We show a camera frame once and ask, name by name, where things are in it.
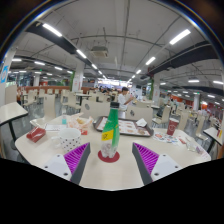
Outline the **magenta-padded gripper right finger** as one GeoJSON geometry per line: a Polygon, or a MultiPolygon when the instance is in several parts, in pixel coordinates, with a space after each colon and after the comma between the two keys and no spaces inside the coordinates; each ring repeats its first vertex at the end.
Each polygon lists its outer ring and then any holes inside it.
{"type": "Polygon", "coordinates": [[[157,154],[138,143],[132,145],[132,153],[144,185],[182,169],[168,154],[157,154]]]}

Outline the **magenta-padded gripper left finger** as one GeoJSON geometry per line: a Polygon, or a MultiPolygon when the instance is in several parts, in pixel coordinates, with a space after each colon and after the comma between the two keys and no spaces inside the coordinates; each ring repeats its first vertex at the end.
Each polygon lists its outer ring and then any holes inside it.
{"type": "Polygon", "coordinates": [[[56,154],[42,168],[65,180],[79,184],[89,154],[90,144],[85,143],[65,155],[56,154]]]}

